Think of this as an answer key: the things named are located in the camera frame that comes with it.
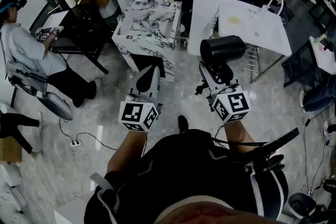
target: electrical outlet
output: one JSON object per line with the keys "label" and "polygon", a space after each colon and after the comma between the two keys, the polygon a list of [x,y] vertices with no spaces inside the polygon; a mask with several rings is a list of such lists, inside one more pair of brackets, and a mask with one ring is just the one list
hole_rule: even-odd
{"label": "electrical outlet", "polygon": [[74,141],[73,143],[72,143],[72,142],[70,143],[70,146],[71,146],[71,147],[81,146],[81,145],[82,145],[82,143],[81,143],[79,140]]}

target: tiled floor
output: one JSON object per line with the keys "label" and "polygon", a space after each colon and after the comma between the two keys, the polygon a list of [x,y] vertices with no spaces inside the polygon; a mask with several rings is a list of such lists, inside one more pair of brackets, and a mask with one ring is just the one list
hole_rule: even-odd
{"label": "tiled floor", "polygon": [[[303,23],[309,20],[308,9],[300,0],[292,0],[295,11],[294,19],[288,24],[288,36],[292,43],[300,47],[308,39],[309,31]],[[278,55],[261,50],[263,64],[266,65]],[[177,117],[183,114],[187,117],[190,127],[202,129],[215,134],[222,124],[220,118],[211,113],[206,93],[195,96],[196,86],[201,84],[201,75],[198,70],[199,57],[186,52],[176,52],[176,82],[162,83],[161,102],[164,104],[162,114],[149,133],[147,150],[160,138],[177,133]],[[99,61],[110,73],[103,74],[84,56],[70,56],[70,66],[87,80],[101,77],[102,87],[98,96],[88,101],[80,109],[75,109],[69,99],[59,94],[68,103],[74,112],[74,120],[65,123],[61,121],[65,133],[75,138],[77,133],[89,132],[96,136],[101,132],[101,140],[110,147],[118,148],[127,131],[118,123],[120,101],[124,100],[132,73],[116,48],[106,45]],[[256,141],[275,139],[298,127],[300,136],[279,150],[285,155],[284,169],[290,194],[306,192],[307,184],[305,171],[305,151],[303,146],[303,125],[314,113],[303,114],[298,106],[299,84],[283,88],[284,73],[280,64],[274,66],[263,78],[250,84],[250,73],[233,68],[235,77],[243,88],[253,91],[257,99],[251,102],[252,111],[246,115],[243,124]],[[89,175],[93,172],[105,174],[106,165],[114,153],[105,147],[100,147],[94,138],[87,134],[80,136],[82,146],[74,150],[81,150],[88,154],[91,160],[86,176],[83,172],[88,166],[87,158],[82,154],[73,154],[69,150],[70,139],[65,137],[59,129],[59,119],[47,111],[35,98],[19,91],[15,107],[27,116],[37,117],[37,112],[44,115],[43,155],[32,161],[23,153],[23,162],[20,171],[23,184],[20,186],[24,197],[28,201],[27,214],[33,223],[55,223],[54,209],[80,196],[82,178],[82,196],[91,193]],[[308,178],[310,185],[312,178],[321,162],[325,138],[322,133],[323,121],[334,117],[333,106],[311,121],[306,128]],[[24,128],[28,139],[34,129]],[[334,137],[331,145],[336,143]],[[314,187],[320,185],[321,180],[330,175],[330,156],[332,148],[325,149],[322,166],[314,180]],[[314,193],[317,202],[327,204],[329,195],[323,190]]]}

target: black cylinder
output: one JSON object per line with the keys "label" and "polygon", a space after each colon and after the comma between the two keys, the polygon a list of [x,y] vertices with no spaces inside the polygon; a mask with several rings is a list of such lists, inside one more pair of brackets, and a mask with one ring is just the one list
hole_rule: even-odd
{"label": "black cylinder", "polygon": [[204,63],[211,66],[240,59],[246,51],[246,45],[237,36],[211,38],[202,40],[200,51]]}

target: white cable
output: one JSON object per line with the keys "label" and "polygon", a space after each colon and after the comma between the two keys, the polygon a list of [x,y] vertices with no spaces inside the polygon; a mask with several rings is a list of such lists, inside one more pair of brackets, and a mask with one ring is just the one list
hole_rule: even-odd
{"label": "white cable", "polygon": [[82,182],[83,182],[84,177],[86,176],[87,169],[91,166],[91,160],[90,160],[89,156],[86,153],[84,153],[82,151],[72,151],[72,149],[71,149],[70,146],[69,146],[69,149],[70,149],[71,153],[73,153],[75,155],[77,153],[84,154],[88,158],[88,160],[89,160],[89,165],[85,168],[84,172],[82,173],[83,176],[82,176],[82,178],[80,180],[80,196],[76,196],[76,195],[72,194],[73,200],[75,200],[75,199],[83,199],[83,198],[85,198],[87,196],[91,196],[90,194],[86,195],[85,197],[82,196]]}

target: person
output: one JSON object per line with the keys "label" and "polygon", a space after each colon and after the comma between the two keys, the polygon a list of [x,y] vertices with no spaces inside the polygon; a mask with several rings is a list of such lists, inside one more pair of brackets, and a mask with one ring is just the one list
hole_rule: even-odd
{"label": "person", "polygon": [[327,83],[308,91],[299,92],[299,104],[303,113],[326,108],[336,100],[336,75],[331,75]]}
{"label": "person", "polygon": [[33,147],[28,143],[28,141],[23,137],[21,132],[18,130],[18,126],[33,126],[38,127],[37,143],[40,144],[41,141],[41,131],[43,128],[43,119],[41,112],[38,113],[39,120],[34,120],[28,118],[21,114],[14,113],[2,113],[0,111],[0,138],[13,137],[21,147],[32,157],[36,159],[40,153],[40,148],[33,151]]}
{"label": "person", "polygon": [[[142,157],[147,134],[128,133],[109,160],[105,177],[91,176],[100,183],[87,204],[85,224],[279,223],[271,219],[281,212],[280,197],[283,202],[288,197],[282,171],[274,172],[275,177],[273,171],[259,174],[255,196],[250,175],[225,158],[254,147],[216,147],[209,133],[189,130],[184,116],[178,124],[179,134],[161,139]],[[224,128],[228,141],[253,142],[240,121]]]}
{"label": "person", "polygon": [[6,55],[34,71],[43,72],[48,83],[72,99],[77,108],[86,99],[94,99],[100,80],[87,82],[74,72],[58,54],[49,51],[56,34],[52,32],[42,44],[17,24],[18,0],[0,2],[0,33]]}

